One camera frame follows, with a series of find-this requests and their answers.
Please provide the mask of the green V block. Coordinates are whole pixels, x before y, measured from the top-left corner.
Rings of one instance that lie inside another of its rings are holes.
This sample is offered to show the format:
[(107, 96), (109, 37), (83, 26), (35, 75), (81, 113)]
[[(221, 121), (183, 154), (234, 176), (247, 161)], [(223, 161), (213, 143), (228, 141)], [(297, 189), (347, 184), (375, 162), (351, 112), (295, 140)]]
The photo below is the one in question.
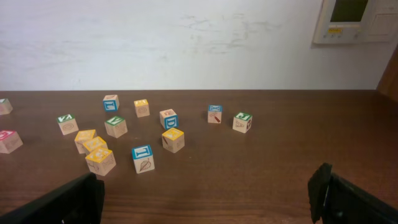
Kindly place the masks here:
[(126, 120), (120, 116), (114, 116), (104, 122), (108, 135), (119, 138), (127, 133)]

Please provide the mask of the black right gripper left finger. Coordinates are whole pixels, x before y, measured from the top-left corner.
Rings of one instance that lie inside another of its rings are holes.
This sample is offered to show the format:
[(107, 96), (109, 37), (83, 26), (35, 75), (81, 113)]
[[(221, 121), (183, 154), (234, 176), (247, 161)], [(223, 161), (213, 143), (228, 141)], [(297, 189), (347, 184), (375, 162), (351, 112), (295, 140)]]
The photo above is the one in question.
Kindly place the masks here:
[(1, 216), (1, 223), (100, 223), (105, 186), (92, 172)]

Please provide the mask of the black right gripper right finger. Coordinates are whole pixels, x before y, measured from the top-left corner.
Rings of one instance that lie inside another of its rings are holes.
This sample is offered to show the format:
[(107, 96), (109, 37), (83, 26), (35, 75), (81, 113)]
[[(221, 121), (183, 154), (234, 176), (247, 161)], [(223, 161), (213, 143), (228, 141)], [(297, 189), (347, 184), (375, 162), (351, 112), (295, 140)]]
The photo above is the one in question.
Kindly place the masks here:
[(397, 210), (322, 164), (308, 181), (313, 223), (397, 224)]

